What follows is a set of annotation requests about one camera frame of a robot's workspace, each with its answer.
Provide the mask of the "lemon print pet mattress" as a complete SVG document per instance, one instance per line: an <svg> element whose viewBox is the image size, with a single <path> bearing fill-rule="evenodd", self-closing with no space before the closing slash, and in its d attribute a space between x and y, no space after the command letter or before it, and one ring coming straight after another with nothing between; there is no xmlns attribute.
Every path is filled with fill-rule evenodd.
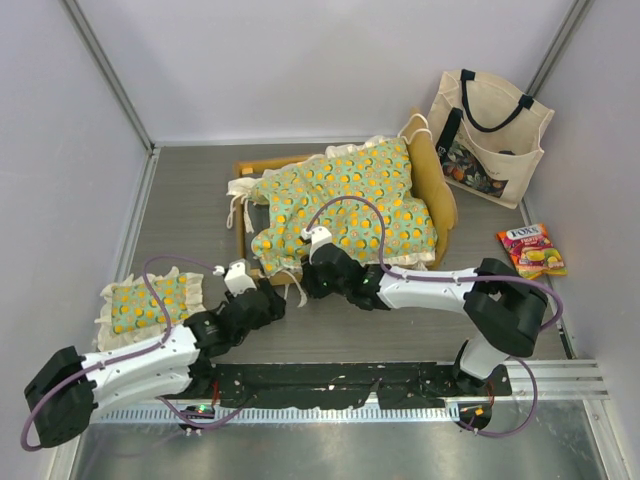
<svg viewBox="0 0 640 480"><path fill-rule="evenodd" d="M412 164L402 137L376 136L254 177L229 181L230 207L263 207L265 224L246 217L250 255L260 276L297 281L309 247L300 235L324 226L361 264L384 259L426 270L435 264L438 234L426 202L411 189Z"/></svg>

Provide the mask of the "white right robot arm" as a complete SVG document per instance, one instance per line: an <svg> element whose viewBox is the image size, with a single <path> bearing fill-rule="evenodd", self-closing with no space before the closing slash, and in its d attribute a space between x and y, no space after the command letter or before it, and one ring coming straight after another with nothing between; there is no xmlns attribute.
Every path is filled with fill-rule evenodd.
<svg viewBox="0 0 640 480"><path fill-rule="evenodd" d="M302 260L302 286L315 299L343 296L366 311L426 308L464 314L478 334L463 344L451 371L457 391L481 392L510 357L532 355L548 299L503 262L486 258L476 269L411 271L361 265L333 244Z"/></svg>

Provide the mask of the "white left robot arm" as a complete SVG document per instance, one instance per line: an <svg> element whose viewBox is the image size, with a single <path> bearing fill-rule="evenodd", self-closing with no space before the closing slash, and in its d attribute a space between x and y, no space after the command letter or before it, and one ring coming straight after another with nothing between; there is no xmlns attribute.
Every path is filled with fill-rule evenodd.
<svg viewBox="0 0 640 480"><path fill-rule="evenodd" d="M286 301L267 281L228 294L217 308L191 315L157 336L107 352L80 354L73 346L54 353L24 389L30 415L21 438L25 450L62 445L100 417L140 400L186 394L205 397L213 385L212 359L276 320Z"/></svg>

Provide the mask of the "small lemon print pillow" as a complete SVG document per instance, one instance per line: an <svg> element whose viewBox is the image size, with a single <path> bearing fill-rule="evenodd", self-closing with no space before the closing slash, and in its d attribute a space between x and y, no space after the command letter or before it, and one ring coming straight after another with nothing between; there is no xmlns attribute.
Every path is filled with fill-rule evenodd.
<svg viewBox="0 0 640 480"><path fill-rule="evenodd" d="M100 293L104 301L95 323L99 326L94 345L111 351L161 335L166 321L178 325L204 310L204 276L172 267L166 275L129 275L111 283Z"/></svg>

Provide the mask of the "wooden pet bed frame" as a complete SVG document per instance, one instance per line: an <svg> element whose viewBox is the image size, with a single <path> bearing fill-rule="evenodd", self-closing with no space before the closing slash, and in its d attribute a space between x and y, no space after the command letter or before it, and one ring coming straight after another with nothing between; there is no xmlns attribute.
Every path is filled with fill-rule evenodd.
<svg viewBox="0 0 640 480"><path fill-rule="evenodd" d="M419 109L412 109L407 122L394 137L404 138L408 146L412 164L411 178L413 186L411 191L416 197L426 202L434 221L438 234L436 260L434 266L426 270L436 270L443 261L449 247L451 232L458 221L456 201L441 171L427 119ZM244 176L254 177L264 172L271 172L290 163L300 162L313 155L324 152L312 155L285 156L268 160L241 161L234 166L234 179ZM251 236L245 231L244 219L246 217L250 217L259 224L265 224L267 219L266 210L263 207L252 207L249 210L244 210L242 207L237 207L236 209L230 207L227 217L227 226L236 231L235 243L237 253L241 258L251 262L251 274L253 276L259 276L259 263L250 255L249 241ZM269 279L275 284L287 284L291 282L287 281L283 274Z"/></svg>

